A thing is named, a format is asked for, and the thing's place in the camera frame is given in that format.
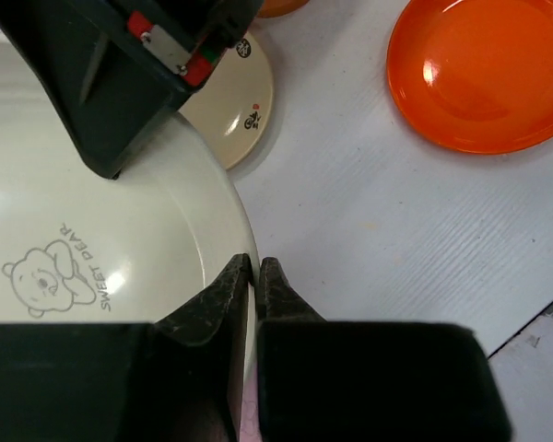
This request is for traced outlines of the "cream round plate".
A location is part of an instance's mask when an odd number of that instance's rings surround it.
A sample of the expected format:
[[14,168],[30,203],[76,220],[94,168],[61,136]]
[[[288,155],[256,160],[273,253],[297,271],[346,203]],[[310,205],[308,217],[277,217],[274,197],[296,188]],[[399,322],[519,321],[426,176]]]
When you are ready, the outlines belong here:
[[154,322],[240,253],[258,259],[241,200],[186,121],[106,180],[0,35],[0,322]]

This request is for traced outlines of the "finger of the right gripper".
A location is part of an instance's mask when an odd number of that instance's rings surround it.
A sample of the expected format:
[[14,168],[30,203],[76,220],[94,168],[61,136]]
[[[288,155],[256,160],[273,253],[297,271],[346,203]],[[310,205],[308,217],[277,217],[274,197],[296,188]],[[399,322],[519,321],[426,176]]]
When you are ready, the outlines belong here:
[[2,30],[95,174],[114,180],[193,89],[124,29],[111,1],[0,1]]

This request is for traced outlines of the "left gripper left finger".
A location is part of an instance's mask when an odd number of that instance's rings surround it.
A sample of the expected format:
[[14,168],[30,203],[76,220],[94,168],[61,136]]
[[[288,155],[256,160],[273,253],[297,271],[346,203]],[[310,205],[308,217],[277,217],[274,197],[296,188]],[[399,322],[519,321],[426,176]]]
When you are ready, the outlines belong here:
[[154,322],[0,324],[0,441],[235,441],[252,264]]

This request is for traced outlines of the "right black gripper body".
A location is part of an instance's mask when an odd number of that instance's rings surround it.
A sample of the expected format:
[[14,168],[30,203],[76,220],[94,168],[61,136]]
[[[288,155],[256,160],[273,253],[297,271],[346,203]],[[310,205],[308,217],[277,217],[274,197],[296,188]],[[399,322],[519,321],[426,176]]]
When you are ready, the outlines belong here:
[[188,87],[244,38],[261,1],[111,1],[124,29]]

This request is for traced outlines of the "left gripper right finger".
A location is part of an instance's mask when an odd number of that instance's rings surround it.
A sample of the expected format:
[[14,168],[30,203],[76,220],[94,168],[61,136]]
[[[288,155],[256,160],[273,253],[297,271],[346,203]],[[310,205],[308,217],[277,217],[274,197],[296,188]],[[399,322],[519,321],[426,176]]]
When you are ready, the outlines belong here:
[[266,441],[508,441],[475,334],[439,322],[320,316],[277,259],[256,289],[257,409]]

